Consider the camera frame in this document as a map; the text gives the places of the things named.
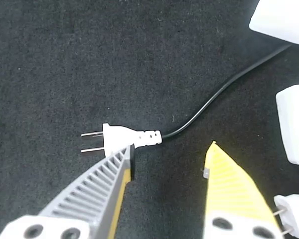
white plug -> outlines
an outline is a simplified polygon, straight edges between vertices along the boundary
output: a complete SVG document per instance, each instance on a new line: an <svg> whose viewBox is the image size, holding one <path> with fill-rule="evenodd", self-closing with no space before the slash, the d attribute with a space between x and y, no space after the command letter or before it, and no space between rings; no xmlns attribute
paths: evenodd
<svg viewBox="0 0 299 239"><path fill-rule="evenodd" d="M299 85L277 93L276 101L287 158L299 165Z"/></svg>
<svg viewBox="0 0 299 239"><path fill-rule="evenodd" d="M81 137L94 138L103 136L104 147L82 149L81 153L104 150L105 156L119 151L128 145L134 145L135 148L156 145L162 142L159 130L135 131L123 126L110 126L108 123L103 124L102 132L83 133Z"/></svg>
<svg viewBox="0 0 299 239"><path fill-rule="evenodd" d="M290 235L299 238L299 194L276 195L274 201L284 228Z"/></svg>

black background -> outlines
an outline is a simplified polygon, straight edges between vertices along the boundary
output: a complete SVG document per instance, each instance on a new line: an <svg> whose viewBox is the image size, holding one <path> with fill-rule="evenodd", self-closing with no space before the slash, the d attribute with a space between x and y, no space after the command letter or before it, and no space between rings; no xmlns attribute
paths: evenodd
<svg viewBox="0 0 299 239"><path fill-rule="evenodd" d="M248 28L257 0L0 0L0 231L103 158L103 122L170 131L231 74L284 44ZM212 140L273 196L299 193L275 94L299 46L233 84L180 136L136 151L116 238L200 238Z"/></svg>

black power cord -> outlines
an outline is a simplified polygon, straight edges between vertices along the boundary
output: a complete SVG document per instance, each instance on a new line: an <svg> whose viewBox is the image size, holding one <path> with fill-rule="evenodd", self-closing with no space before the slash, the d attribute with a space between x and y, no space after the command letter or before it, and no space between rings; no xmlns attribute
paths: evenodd
<svg viewBox="0 0 299 239"><path fill-rule="evenodd" d="M213 94L213 96L199 109L199 111L197 111L197 113L190 118L185 124L183 124L183 126L181 126L180 128L174 130L171 133L167 133L167 134L163 134L162 135L162 139L167 139L167 138L171 138L179 133L181 133L184 129L186 129L188 126L190 126L200 115L201 113L204 112L204 110L225 90L227 89L232 83L234 83L235 81L237 81L238 79L240 79L242 76L246 75L248 72L252 71L253 69L255 69L256 67L260 66L261 64L267 62L268 60L272 59L273 57L275 57L276 55L278 55L279 53L287 50L289 47L291 46L291 44L287 44L284 45L280 48L278 48L277 50L275 50L274 52L270 53L269 55L261 58L260 60L258 60L257 62L255 62L254 64L252 64L251 66L247 67L246 69L244 69L243 71L229 77L225 83L222 85L222 87L215 93Z"/></svg>

plug prong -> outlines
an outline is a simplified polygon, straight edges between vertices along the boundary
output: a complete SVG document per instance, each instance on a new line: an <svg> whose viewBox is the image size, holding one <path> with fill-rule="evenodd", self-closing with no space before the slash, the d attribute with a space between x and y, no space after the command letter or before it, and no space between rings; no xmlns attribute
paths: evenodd
<svg viewBox="0 0 299 239"><path fill-rule="evenodd" d="M284 231L282 232L282 234L283 235L286 235L286 234L288 234L288 233L291 233L294 229L291 227L291 226L289 226L289 225L285 225L284 226Z"/></svg>
<svg viewBox="0 0 299 239"><path fill-rule="evenodd" d="M103 136L102 131L81 134L81 138L83 138L83 139L92 139L92 138L100 137L100 136Z"/></svg>
<svg viewBox="0 0 299 239"><path fill-rule="evenodd" d="M95 152L95 151L100 151L100 150L104 150L104 147L82 149L81 153Z"/></svg>
<svg viewBox="0 0 299 239"><path fill-rule="evenodd" d="M279 215L279 214L281 214L281 213L284 213L284 212L286 212L287 211L287 208L285 208L285 207L282 207L282 206L279 206L279 207L277 207L277 211L275 211L273 214L274 214L274 216L277 216L277 215Z"/></svg>

mounting hole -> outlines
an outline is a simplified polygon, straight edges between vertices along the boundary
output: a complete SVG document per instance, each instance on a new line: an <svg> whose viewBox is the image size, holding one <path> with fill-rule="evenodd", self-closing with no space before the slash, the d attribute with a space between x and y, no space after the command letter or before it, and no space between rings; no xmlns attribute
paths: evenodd
<svg viewBox="0 0 299 239"><path fill-rule="evenodd" d="M225 229L225 230L232 230L233 229L233 225L224 218L215 218L213 220L213 225L215 227Z"/></svg>
<svg viewBox="0 0 299 239"><path fill-rule="evenodd" d="M43 231L42 225L40 224L33 225L31 227L28 227L27 230L25 230L24 238L26 239L36 238L41 234L42 231Z"/></svg>
<svg viewBox="0 0 299 239"><path fill-rule="evenodd" d="M69 228L62 233L61 239L78 239L80 237L80 230L76 228Z"/></svg>
<svg viewBox="0 0 299 239"><path fill-rule="evenodd" d="M253 233L256 236L259 236L261 238L266 238L266 239L274 239L275 238L274 234L271 231L269 231L268 229L263 228L263 227L255 227L253 229Z"/></svg>

